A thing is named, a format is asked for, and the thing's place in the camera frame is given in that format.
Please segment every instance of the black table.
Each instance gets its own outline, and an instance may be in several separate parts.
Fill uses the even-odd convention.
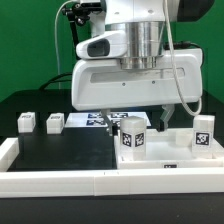
[[[157,106],[126,110],[146,111],[152,128],[162,113]],[[37,112],[35,131],[19,135],[17,119],[20,113],[28,111]],[[70,112],[76,112],[69,90],[20,91],[0,103],[0,142],[19,136],[24,150],[9,171],[116,169],[113,141],[105,128],[79,128],[46,137],[45,122],[54,112],[64,112],[66,118]],[[205,92],[202,114],[216,116],[214,136],[224,145],[224,105]],[[177,106],[169,127],[187,128],[192,124],[193,118]],[[61,145],[69,148],[74,138],[78,141],[75,153],[68,150],[62,156]],[[48,143],[55,140],[53,151]],[[103,153],[99,142],[106,149]],[[0,199],[0,223],[222,223],[223,207],[224,193],[12,198]]]

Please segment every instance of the green wall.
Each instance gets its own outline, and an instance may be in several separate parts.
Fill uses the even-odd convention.
[[[57,74],[54,19],[63,0],[0,1],[0,101],[18,90],[37,89]],[[191,40],[206,52],[204,88],[224,102],[224,1],[196,23],[174,24],[175,40]],[[85,39],[88,27],[79,29]],[[69,24],[59,20],[62,72],[72,71],[74,51]]]

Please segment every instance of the white tray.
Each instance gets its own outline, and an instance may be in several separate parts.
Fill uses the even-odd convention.
[[[118,169],[156,169],[156,168],[201,168],[223,167],[224,149],[215,140],[212,141],[212,159],[194,158],[191,146],[178,146],[176,134],[192,129],[168,129],[157,132],[149,129],[146,132],[146,158],[142,161],[131,161],[120,155],[120,138],[115,136],[115,152]]]

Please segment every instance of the black cable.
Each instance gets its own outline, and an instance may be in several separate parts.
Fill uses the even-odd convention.
[[[47,86],[49,86],[50,84],[52,83],[60,83],[60,82],[68,82],[68,81],[71,81],[71,80],[58,80],[58,79],[61,79],[63,77],[67,77],[67,76],[72,76],[72,73],[64,73],[64,74],[61,74],[61,75],[58,75],[58,76],[55,76],[53,78],[51,78],[50,80],[48,80],[46,83],[44,83],[43,85],[41,85],[39,87],[39,90],[45,90],[45,88]]]
[[[195,44],[195,43],[191,43],[191,47],[201,48],[198,44]]]

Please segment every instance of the white robot body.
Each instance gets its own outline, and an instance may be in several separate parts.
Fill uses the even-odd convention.
[[[178,9],[179,1],[170,1],[170,8]],[[106,0],[106,25],[132,22],[161,22],[165,21],[163,0]]]
[[[186,102],[202,95],[200,49],[175,51],[178,76]],[[73,71],[72,105],[77,110],[124,108],[180,103],[170,53],[150,70],[122,70],[119,59],[80,60]]]
[[[93,38],[76,49],[81,60],[73,71],[72,105],[77,110],[181,103],[172,57],[163,49],[164,0],[80,3],[83,7],[101,4],[105,13],[90,15]],[[189,10],[193,3],[198,11]],[[202,3],[168,0],[168,17],[170,21],[197,21],[214,0],[205,7]],[[202,95],[201,49],[175,50],[173,57],[184,101],[197,102]]]

